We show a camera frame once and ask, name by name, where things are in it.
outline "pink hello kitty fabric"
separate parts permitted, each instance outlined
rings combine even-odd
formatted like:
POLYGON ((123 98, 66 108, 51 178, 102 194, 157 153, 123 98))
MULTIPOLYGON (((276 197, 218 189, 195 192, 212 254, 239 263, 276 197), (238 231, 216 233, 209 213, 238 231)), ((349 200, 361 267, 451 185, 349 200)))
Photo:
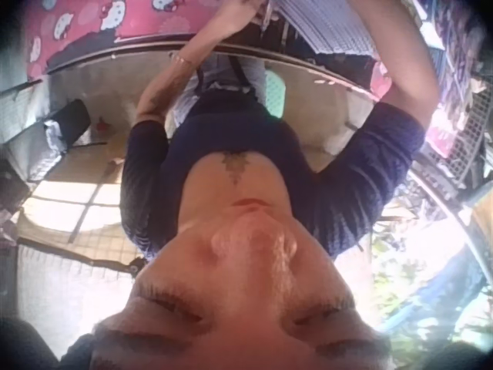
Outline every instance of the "pink hello kitty fabric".
POLYGON ((25 57, 30 79, 56 53, 99 32, 128 39, 197 33, 222 0, 32 0, 25 10, 25 57))

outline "dark blue shirt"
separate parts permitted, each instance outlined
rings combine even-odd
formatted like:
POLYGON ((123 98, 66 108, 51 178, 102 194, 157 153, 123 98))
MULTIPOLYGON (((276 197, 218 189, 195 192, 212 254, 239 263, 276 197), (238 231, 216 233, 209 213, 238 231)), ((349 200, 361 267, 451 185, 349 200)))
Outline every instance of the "dark blue shirt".
POLYGON ((145 257, 154 258, 176 236, 193 165, 210 153, 253 151, 279 169, 294 217, 336 257, 371 230, 423 142, 413 117, 377 103, 342 153, 314 173, 283 120, 238 92, 206 94, 170 143, 158 122, 133 127, 122 175, 122 226, 145 257))

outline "nose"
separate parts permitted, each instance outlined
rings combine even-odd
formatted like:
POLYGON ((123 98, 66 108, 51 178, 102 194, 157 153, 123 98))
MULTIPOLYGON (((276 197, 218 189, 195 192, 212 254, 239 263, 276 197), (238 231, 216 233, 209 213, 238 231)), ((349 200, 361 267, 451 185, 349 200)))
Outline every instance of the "nose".
POLYGON ((240 215, 219 229, 211 241, 217 257, 255 264, 288 265, 297 250, 290 230, 262 208, 240 215))

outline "light blue object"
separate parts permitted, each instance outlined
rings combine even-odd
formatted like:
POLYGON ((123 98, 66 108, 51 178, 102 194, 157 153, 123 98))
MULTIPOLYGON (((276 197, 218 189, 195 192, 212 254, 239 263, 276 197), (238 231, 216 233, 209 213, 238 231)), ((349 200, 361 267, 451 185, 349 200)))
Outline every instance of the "light blue object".
POLYGON ((282 118, 286 101, 286 84, 275 72, 265 72, 265 107, 274 117, 282 118))

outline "chest tattoo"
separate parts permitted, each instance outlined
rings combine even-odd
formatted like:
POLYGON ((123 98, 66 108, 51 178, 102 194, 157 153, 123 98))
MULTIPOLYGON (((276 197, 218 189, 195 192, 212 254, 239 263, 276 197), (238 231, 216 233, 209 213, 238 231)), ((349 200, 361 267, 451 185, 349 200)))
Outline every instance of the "chest tattoo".
POLYGON ((225 152, 223 163, 226 166, 226 171, 230 175, 233 185, 236 186, 241 180, 241 176, 245 172, 248 162, 246 153, 229 153, 225 152))

